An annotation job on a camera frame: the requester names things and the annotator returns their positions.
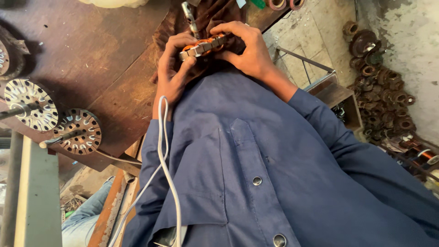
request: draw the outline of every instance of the tape roll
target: tape roll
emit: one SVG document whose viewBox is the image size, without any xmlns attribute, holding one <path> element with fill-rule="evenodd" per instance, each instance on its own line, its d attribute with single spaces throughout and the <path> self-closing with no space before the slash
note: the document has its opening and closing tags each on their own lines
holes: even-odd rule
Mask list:
<svg viewBox="0 0 439 247">
<path fill-rule="evenodd" d="M 305 0 L 290 0 L 290 8 L 292 10 L 299 10 L 302 8 L 304 2 Z"/>
<path fill-rule="evenodd" d="M 272 10 L 283 10 L 287 6 L 287 0 L 282 0 L 278 5 L 274 5 L 273 0 L 268 0 L 268 5 Z"/>
</svg>

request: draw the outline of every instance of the hand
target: hand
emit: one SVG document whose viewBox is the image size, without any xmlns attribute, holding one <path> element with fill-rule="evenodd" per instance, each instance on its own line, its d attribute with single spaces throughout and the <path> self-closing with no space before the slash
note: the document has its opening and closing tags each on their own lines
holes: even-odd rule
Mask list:
<svg viewBox="0 0 439 247">
<path fill-rule="evenodd" d="M 173 68 L 175 64 L 175 54 L 187 45 L 194 45 L 197 41 L 197 39 L 190 35 L 190 33 L 190 31 L 187 31 L 169 37 L 165 51 L 158 61 L 157 93 L 154 100 L 152 119 L 158 119 L 158 101 L 160 97 L 164 95 L 168 99 L 168 120 L 170 120 L 173 107 L 180 99 L 184 87 L 188 83 L 186 76 L 189 73 L 189 70 L 197 62 L 197 59 L 195 57 L 188 57 L 181 64 L 178 72 L 174 71 Z"/>
<path fill-rule="evenodd" d="M 250 27 L 242 22 L 229 22 L 219 24 L 212 28 L 212 35 L 221 32 L 231 32 L 241 37 L 245 42 L 246 48 L 242 55 L 237 55 L 230 51 L 223 51 L 215 54 L 215 58 L 226 60 L 233 64 L 237 69 L 256 79 L 264 81 L 266 75 L 272 71 L 278 71 L 271 61 L 262 33 L 259 29 Z"/>
</svg>

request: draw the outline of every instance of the person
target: person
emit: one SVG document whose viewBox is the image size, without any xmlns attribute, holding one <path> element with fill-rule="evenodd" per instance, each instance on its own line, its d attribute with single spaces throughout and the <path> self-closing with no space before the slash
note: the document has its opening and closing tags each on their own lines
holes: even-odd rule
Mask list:
<svg viewBox="0 0 439 247">
<path fill-rule="evenodd" d="M 258 29 L 229 22 L 210 31 L 220 32 L 246 44 L 241 55 L 215 54 L 236 69 L 188 84 L 196 59 L 176 72 L 174 55 L 196 40 L 189 33 L 169 38 L 142 148 L 141 188 L 160 165 L 164 95 L 166 163 L 187 226 L 183 246 L 439 246 L 439 201 L 431 192 L 292 84 Z M 159 171 L 136 204 L 122 246 L 171 246 L 175 226 L 174 198 Z"/>
<path fill-rule="evenodd" d="M 109 177 L 96 193 L 62 223 L 63 247 L 87 247 L 114 178 Z"/>
</svg>

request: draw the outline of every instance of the shirt pocket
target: shirt pocket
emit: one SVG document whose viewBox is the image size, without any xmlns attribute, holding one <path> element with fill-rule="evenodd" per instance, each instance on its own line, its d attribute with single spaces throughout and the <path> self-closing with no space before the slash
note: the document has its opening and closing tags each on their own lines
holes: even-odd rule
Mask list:
<svg viewBox="0 0 439 247">
<path fill-rule="evenodd" d="M 182 225 L 227 223 L 219 129 L 186 147 L 173 182 L 180 201 Z M 154 234 L 159 230 L 174 226 L 176 207 L 169 190 L 154 225 L 152 239 L 157 238 Z"/>
</svg>

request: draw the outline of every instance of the sleeve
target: sleeve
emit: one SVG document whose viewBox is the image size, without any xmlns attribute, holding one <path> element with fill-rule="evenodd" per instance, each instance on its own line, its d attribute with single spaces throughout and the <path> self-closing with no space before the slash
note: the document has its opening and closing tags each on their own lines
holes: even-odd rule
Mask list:
<svg viewBox="0 0 439 247">
<path fill-rule="evenodd" d="M 170 149 L 173 136 L 172 122 L 166 122 L 166 132 Z M 160 165 L 157 145 L 158 120 L 151 120 L 142 146 L 142 168 L 139 174 L 140 191 L 144 188 L 149 178 Z M 163 152 L 166 151 L 164 138 L 162 150 Z M 169 163 L 169 156 L 166 158 L 166 163 Z M 126 225 L 122 240 L 123 247 L 147 245 L 168 190 L 169 184 L 166 180 L 165 174 L 163 172 L 158 172 L 135 205 L 136 215 Z"/>
<path fill-rule="evenodd" d="M 288 104 L 313 126 L 346 174 L 439 239 L 439 200 L 420 182 L 378 147 L 357 141 L 316 97 L 299 89 Z"/>
</svg>

